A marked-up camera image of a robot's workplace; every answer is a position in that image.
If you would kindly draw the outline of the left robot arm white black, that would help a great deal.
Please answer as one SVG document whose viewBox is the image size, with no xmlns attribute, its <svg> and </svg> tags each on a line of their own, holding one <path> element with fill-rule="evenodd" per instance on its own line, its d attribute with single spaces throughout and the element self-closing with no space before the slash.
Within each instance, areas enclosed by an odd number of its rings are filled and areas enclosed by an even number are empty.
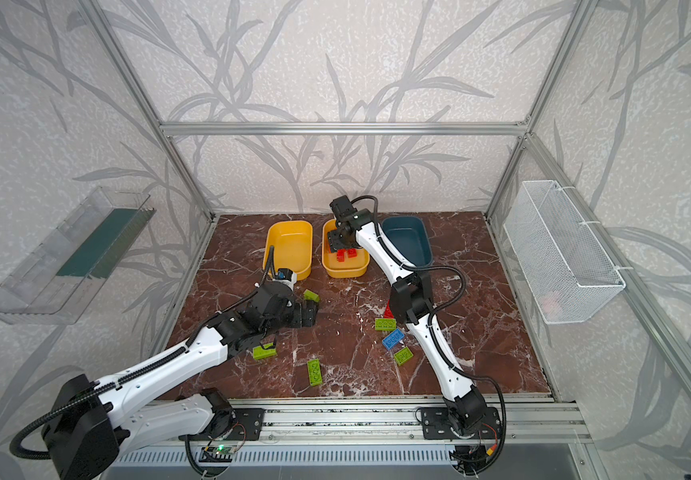
<svg viewBox="0 0 691 480">
<path fill-rule="evenodd" d="M 318 308 L 317 295 L 305 292 L 297 299 L 286 281 L 260 284 L 175 346 L 99 380 L 69 380 L 52 409 L 15 434 L 9 451 L 20 459 L 51 461 L 62 479 L 93 479 L 127 452 L 175 437 L 227 434 L 236 423 L 234 410 L 214 388 L 156 400 L 280 330 L 313 326 Z"/>
</svg>

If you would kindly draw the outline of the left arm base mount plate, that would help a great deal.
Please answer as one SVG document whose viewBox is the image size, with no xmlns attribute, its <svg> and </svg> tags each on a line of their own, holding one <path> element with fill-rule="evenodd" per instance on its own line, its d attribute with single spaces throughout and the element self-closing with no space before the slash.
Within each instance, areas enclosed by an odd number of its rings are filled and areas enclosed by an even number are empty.
<svg viewBox="0 0 691 480">
<path fill-rule="evenodd" d="M 263 428 L 265 410 L 238 408 L 215 418 L 209 436 L 220 441 L 258 441 Z"/>
</svg>

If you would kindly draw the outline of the green lego front right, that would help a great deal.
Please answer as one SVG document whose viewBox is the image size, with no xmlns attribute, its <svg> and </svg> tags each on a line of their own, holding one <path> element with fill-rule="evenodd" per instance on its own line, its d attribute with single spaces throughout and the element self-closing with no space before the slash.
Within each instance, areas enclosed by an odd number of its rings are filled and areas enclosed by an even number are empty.
<svg viewBox="0 0 691 480">
<path fill-rule="evenodd" d="M 413 352 L 408 347 L 403 347 L 393 354 L 393 360 L 395 360 L 397 366 L 403 366 L 411 361 L 411 359 L 413 359 Z"/>
</svg>

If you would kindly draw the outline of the green lego front left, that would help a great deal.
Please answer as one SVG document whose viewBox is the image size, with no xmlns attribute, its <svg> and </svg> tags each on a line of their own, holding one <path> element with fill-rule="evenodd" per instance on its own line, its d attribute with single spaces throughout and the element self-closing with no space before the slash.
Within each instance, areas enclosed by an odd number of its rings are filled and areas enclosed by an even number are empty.
<svg viewBox="0 0 691 480">
<path fill-rule="evenodd" d="M 277 356 L 276 344 L 261 344 L 252 350 L 252 358 L 256 361 L 265 360 Z"/>
</svg>

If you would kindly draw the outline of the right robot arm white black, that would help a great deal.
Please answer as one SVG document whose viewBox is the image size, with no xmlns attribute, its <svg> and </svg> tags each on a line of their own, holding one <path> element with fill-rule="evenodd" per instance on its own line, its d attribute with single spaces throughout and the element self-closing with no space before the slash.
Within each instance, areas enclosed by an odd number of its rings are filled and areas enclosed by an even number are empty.
<svg viewBox="0 0 691 480">
<path fill-rule="evenodd" d="M 439 312 L 461 300 L 467 289 L 463 272 L 453 266 L 415 265 L 383 232 L 375 210 L 355 207 L 355 203 L 361 200 L 371 200 L 373 206 L 379 206 L 379 200 L 372 195 L 353 200 L 343 195 L 330 202 L 329 207 L 335 219 L 335 230 L 327 234 L 330 248 L 361 248 L 387 276 L 391 284 L 389 308 L 397 323 L 409 330 L 425 352 L 441 386 L 453 433 L 467 439 L 477 435 L 481 428 L 487 428 L 495 436 L 495 447 L 503 447 L 507 439 L 503 390 L 489 376 L 464 372 L 439 327 Z M 451 272 L 461 282 L 455 296 L 441 304 L 433 300 L 433 271 Z"/>
</svg>

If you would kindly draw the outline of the clear plastic wall tray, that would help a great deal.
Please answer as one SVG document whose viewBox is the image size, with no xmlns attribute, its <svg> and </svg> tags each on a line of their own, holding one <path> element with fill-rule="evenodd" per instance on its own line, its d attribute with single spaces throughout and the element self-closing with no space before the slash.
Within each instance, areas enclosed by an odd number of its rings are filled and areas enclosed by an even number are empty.
<svg viewBox="0 0 691 480">
<path fill-rule="evenodd" d="M 149 224 L 141 192 L 97 187 L 0 284 L 0 321 L 71 325 Z"/>
</svg>

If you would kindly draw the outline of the left yellow plastic bin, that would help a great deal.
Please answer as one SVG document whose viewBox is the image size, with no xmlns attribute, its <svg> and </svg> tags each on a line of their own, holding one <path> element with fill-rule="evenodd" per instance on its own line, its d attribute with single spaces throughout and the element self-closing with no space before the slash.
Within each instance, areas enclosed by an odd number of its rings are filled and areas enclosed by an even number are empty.
<svg viewBox="0 0 691 480">
<path fill-rule="evenodd" d="M 312 225 L 304 220 L 277 222 L 266 236 L 263 266 L 267 264 L 270 248 L 273 249 L 274 267 L 292 270 L 298 281 L 305 280 L 312 267 Z"/>
</svg>

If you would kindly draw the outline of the right wiring connector bundle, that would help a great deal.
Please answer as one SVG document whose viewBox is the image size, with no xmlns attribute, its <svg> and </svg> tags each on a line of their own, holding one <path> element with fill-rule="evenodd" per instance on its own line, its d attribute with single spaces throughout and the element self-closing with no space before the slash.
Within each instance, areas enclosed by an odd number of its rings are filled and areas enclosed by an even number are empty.
<svg viewBox="0 0 691 480">
<path fill-rule="evenodd" d="M 499 458 L 499 444 L 491 446 L 485 444 L 473 446 L 455 446 L 455 450 L 449 453 L 453 468 L 465 477 L 477 477 L 495 464 Z"/>
</svg>

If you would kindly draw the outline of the dark teal plastic bin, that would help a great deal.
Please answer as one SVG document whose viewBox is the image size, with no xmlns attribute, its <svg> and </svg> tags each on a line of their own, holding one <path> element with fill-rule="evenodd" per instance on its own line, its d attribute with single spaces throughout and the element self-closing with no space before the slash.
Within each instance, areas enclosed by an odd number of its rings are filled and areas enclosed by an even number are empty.
<svg viewBox="0 0 691 480">
<path fill-rule="evenodd" d="M 417 267 L 433 263 L 429 234 L 423 220 L 417 216 L 397 216 L 383 220 L 381 224 L 387 239 L 399 253 Z"/>
</svg>

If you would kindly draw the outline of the long green lego front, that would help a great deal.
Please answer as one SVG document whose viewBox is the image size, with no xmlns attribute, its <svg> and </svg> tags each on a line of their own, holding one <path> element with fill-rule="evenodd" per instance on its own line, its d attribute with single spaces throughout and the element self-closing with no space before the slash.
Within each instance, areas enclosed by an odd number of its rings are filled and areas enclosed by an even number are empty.
<svg viewBox="0 0 691 480">
<path fill-rule="evenodd" d="M 323 382 L 320 361 L 318 359 L 308 360 L 306 362 L 308 382 L 311 387 L 319 386 Z"/>
</svg>

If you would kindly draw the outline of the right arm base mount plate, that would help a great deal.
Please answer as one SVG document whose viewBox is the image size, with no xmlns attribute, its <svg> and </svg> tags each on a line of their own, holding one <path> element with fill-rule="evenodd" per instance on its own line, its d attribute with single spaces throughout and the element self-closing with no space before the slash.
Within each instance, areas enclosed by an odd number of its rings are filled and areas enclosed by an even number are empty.
<svg viewBox="0 0 691 480">
<path fill-rule="evenodd" d="M 485 410 L 485 416 L 471 433 L 457 434 L 445 407 L 421 407 L 415 410 L 415 419 L 423 428 L 425 440 L 487 440 L 501 438 L 501 416 L 495 407 Z"/>
</svg>

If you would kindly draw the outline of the green lego centre right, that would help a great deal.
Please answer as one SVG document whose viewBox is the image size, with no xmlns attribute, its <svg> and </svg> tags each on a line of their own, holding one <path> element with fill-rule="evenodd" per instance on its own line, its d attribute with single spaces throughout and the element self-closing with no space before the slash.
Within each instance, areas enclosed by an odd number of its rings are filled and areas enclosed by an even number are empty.
<svg viewBox="0 0 691 480">
<path fill-rule="evenodd" d="M 383 332 L 391 332 L 397 329 L 397 320 L 395 318 L 377 318 L 375 319 L 375 330 Z"/>
</svg>

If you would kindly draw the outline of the yellow plastic bin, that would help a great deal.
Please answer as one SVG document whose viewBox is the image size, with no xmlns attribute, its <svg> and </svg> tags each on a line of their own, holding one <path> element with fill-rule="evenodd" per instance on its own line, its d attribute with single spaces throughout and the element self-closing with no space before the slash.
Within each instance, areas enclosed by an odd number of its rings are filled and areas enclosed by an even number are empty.
<svg viewBox="0 0 691 480">
<path fill-rule="evenodd" d="M 298 281 L 305 280 L 312 267 L 312 225 L 304 220 L 277 222 L 266 236 L 263 266 L 267 264 L 270 248 L 273 249 L 274 267 L 292 270 Z"/>
<path fill-rule="evenodd" d="M 328 234 L 335 230 L 335 220 L 328 220 L 322 228 L 321 261 L 322 265 L 331 278 L 357 278 L 367 272 L 371 256 L 361 248 L 357 250 L 357 257 L 348 258 L 347 250 L 332 251 L 329 245 Z M 338 262 L 336 254 L 339 251 L 345 252 L 345 262 Z"/>
</svg>

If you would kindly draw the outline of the middle yellow plastic bin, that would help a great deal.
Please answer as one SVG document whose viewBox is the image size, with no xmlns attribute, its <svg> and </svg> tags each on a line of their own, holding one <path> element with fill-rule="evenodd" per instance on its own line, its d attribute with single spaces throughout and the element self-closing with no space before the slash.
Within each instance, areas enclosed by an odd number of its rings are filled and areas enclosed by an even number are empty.
<svg viewBox="0 0 691 480">
<path fill-rule="evenodd" d="M 328 220 L 322 228 L 321 261 L 322 265 L 331 278 L 357 278 L 367 272 L 371 256 L 361 248 L 357 250 L 357 257 L 348 258 L 347 250 L 332 251 L 329 245 L 328 234 L 335 230 L 335 220 Z M 339 251 L 345 252 L 345 262 L 338 262 L 336 254 Z"/>
</svg>

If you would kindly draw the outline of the small green lego near bins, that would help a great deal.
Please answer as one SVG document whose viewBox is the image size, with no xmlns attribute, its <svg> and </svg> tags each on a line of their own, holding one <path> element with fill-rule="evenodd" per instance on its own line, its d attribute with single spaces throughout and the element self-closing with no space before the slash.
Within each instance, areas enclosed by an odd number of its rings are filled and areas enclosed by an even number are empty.
<svg viewBox="0 0 691 480">
<path fill-rule="evenodd" d="M 308 290 L 308 289 L 305 290 L 305 292 L 303 292 L 303 298 L 306 301 L 312 301 L 312 302 L 316 302 L 316 303 L 320 302 L 320 296 L 318 294 Z"/>
</svg>

